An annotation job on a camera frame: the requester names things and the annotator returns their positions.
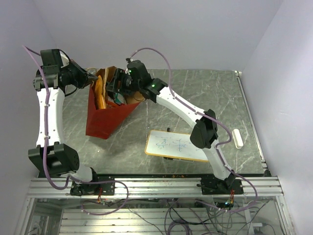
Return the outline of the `orange striped snack packet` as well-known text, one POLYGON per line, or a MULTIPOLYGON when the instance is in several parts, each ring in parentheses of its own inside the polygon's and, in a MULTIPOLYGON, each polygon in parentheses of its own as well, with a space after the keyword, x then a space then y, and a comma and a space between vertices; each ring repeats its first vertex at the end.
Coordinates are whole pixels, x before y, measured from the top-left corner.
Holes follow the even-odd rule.
POLYGON ((93 90, 97 109, 106 109, 105 98, 103 96, 103 79, 100 75, 94 84, 93 90))

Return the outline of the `red paper bag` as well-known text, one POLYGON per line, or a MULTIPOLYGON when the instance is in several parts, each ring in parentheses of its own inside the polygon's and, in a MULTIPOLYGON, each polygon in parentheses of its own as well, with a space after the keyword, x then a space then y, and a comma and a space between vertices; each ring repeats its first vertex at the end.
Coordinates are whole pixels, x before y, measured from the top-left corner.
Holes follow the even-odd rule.
MULTIPOLYGON (((104 77, 105 69, 100 69, 96 72, 96 76, 104 77)), ((131 112, 144 101, 140 93, 125 96, 127 104, 121 105, 117 108, 97 109, 94 98, 94 84, 93 82, 89 87, 88 98, 88 115, 86 123, 86 135, 101 139, 108 139, 109 136, 122 124, 122 122, 131 114, 131 112)))

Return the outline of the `teal Fox's candy packet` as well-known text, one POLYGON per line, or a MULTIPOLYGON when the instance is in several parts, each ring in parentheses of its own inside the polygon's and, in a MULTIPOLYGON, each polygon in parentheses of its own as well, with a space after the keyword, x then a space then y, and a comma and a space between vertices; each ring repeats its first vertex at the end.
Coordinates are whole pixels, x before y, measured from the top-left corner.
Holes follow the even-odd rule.
POLYGON ((113 100, 119 106, 127 104, 125 97, 119 93, 113 95, 113 100))

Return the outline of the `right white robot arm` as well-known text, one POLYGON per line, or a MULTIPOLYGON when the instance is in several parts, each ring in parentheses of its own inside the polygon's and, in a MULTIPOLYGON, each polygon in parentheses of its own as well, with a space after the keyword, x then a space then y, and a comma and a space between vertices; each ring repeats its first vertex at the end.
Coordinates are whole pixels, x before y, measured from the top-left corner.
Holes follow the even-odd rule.
POLYGON ((221 123, 216 120, 213 110, 205 111, 183 99, 166 82, 151 77, 139 60, 128 61, 126 70, 115 69, 112 78, 106 82, 106 90, 128 96, 140 93, 145 99, 182 118, 192 128, 191 143, 204 152, 213 169, 217 178, 216 190, 225 194, 233 188, 236 176, 220 150, 222 143, 218 140, 218 126, 221 123))

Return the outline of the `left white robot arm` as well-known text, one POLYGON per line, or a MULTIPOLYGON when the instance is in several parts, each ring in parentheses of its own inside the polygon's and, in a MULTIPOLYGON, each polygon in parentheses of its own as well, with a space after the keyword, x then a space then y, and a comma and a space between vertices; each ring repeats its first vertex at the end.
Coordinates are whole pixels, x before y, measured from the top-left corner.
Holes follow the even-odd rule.
POLYGON ((77 151, 65 143, 63 103, 68 95, 67 86, 83 89, 98 78, 60 49, 42 50, 40 57, 42 64, 38 65, 33 80, 40 106, 40 126, 36 147, 28 151, 28 157, 54 188, 62 189, 51 179, 60 176, 66 181, 83 183, 86 193, 95 194, 100 188, 96 173, 81 164, 77 151))

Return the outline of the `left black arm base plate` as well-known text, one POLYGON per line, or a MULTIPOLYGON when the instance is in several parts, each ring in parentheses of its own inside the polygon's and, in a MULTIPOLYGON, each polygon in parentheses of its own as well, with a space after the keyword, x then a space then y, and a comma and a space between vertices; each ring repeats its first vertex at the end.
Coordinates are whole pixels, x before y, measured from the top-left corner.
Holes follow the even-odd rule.
POLYGON ((80 184, 72 182, 70 187, 71 196, 92 196, 92 195, 113 195, 115 182, 111 182, 109 177, 100 177, 97 184, 80 184))

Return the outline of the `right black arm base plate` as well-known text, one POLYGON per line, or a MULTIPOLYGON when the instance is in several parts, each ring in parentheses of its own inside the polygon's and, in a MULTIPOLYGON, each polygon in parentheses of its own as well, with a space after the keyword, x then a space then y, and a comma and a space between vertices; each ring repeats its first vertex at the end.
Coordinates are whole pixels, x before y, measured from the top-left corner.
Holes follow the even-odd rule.
POLYGON ((232 192, 237 195, 244 193, 242 182, 238 179, 235 179, 231 186, 227 186, 225 182, 215 178, 201 178, 197 187, 201 189, 203 195, 230 195, 232 192))

